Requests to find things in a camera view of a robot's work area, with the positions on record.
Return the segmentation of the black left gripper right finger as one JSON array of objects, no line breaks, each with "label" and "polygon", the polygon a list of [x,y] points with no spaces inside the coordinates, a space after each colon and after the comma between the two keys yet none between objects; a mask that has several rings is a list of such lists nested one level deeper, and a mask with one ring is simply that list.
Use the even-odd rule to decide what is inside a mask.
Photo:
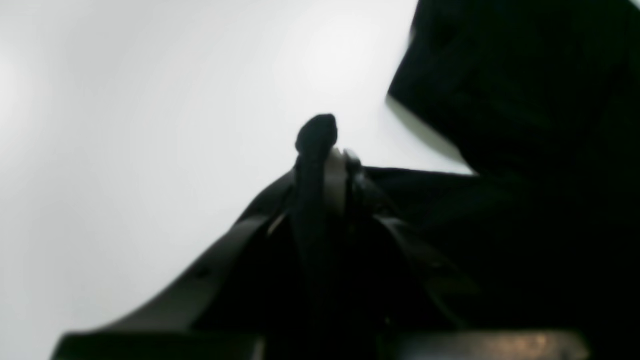
[{"label": "black left gripper right finger", "polygon": [[482,327],[461,310],[484,314],[473,281],[393,211],[348,150],[329,151],[327,211],[342,255],[344,302],[359,322],[366,360],[589,360],[583,336],[566,329]]}]

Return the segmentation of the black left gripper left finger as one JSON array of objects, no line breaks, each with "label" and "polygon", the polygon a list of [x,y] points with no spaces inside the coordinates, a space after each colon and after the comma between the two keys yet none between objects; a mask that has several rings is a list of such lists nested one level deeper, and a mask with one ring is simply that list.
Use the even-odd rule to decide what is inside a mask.
[{"label": "black left gripper left finger", "polygon": [[125,316],[95,330],[67,333],[52,355],[54,360],[94,359],[80,345],[99,335],[181,333],[201,317],[217,298],[234,263],[256,235],[269,227],[286,192],[292,171],[263,189],[233,226],[151,300]]}]

